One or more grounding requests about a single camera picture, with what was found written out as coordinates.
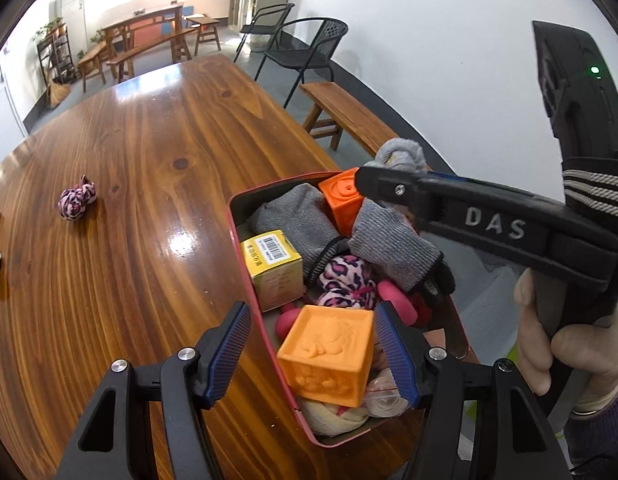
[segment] orange toy block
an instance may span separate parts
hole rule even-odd
[[[347,238],[351,238],[351,229],[364,200],[356,189],[357,170],[351,168],[318,184],[333,213],[338,232]]]
[[[370,310],[305,305],[278,351],[286,382],[299,396],[357,408],[374,355]]]

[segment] barcode label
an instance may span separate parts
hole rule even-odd
[[[266,235],[256,238],[256,243],[269,265],[291,257],[276,235]]]

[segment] wooden shelf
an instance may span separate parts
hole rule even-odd
[[[38,61],[44,83],[48,84],[46,73],[49,72],[51,78],[58,83],[65,84],[77,79],[77,70],[73,65],[71,57],[71,45],[67,26],[64,25],[64,33],[54,36],[48,35],[37,45]]]

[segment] wooden table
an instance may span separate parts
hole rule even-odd
[[[153,7],[146,9],[144,13],[129,14],[124,16],[115,23],[111,23],[106,27],[102,27],[102,31],[105,33],[106,47],[109,52],[109,59],[113,59],[116,56],[116,49],[113,45],[115,38],[122,37],[122,46],[124,51],[131,50],[134,45],[134,32],[141,28],[154,27],[160,23],[173,22],[174,30],[180,30],[182,28],[182,6],[183,4],[174,4],[163,7]],[[139,22],[148,22],[143,25],[136,25]],[[116,67],[111,67],[111,73],[114,78],[118,77]]]
[[[195,344],[246,297],[228,199],[337,169],[225,56],[141,75],[71,108],[0,164],[0,440],[29,480],[51,479],[107,367]],[[81,174],[79,222],[55,203]],[[152,407],[161,478],[170,464]],[[205,414],[227,479],[383,479],[408,460],[420,412],[336,449],[311,444],[253,328],[227,395]],[[0,445],[0,458],[8,457]],[[3,478],[19,478],[16,474]]]

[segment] door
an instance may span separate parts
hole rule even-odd
[[[71,57],[73,62],[78,62],[78,53],[83,50],[89,51],[87,38],[87,22],[84,17],[84,0],[60,0],[60,16],[67,24],[69,44],[71,45]]]
[[[20,120],[9,99],[7,85],[0,82],[0,163],[25,139]]]

